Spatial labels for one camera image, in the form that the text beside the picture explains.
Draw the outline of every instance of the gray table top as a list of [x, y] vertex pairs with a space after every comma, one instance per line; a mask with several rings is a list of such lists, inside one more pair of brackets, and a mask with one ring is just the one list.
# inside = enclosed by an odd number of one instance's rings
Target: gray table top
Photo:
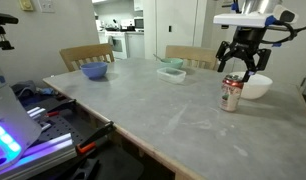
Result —
[[297, 87], [274, 82], [229, 113], [218, 106], [225, 74], [183, 68], [186, 79], [175, 85], [157, 69], [156, 61], [127, 59], [100, 80], [75, 71], [44, 81], [208, 179], [306, 179], [306, 105]]

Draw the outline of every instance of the green container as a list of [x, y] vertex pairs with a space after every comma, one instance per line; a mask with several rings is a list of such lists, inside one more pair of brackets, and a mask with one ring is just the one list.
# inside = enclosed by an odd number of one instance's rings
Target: green container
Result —
[[171, 67], [175, 69], [180, 69], [183, 65], [183, 59], [180, 58], [165, 58], [160, 62], [160, 68]]

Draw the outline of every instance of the soda can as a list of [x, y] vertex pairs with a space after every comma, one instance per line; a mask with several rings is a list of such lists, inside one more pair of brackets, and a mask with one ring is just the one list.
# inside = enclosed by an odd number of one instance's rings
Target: soda can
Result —
[[242, 78], [239, 78], [237, 75], [227, 75], [223, 79], [220, 100], [221, 109], [229, 112], [236, 111], [243, 85]]

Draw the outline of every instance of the chair backrest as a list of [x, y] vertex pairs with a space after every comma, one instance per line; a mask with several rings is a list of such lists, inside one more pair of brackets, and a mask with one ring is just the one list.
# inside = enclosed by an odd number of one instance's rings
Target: chair backrest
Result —
[[89, 62], [114, 62], [112, 47], [108, 43], [61, 49], [60, 54], [70, 72]]
[[187, 66], [212, 70], [216, 64], [215, 55], [216, 52], [210, 49], [173, 45], [168, 45], [165, 53], [166, 58], [181, 58], [187, 60]]

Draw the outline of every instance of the white bowl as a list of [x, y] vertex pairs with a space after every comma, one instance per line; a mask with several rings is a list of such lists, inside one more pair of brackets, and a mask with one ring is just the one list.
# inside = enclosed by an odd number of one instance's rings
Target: white bowl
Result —
[[[233, 72], [232, 75], [243, 77], [245, 72]], [[257, 99], [262, 97], [271, 87], [272, 79], [261, 74], [255, 74], [250, 77], [249, 81], [244, 83], [241, 98], [243, 99]]]

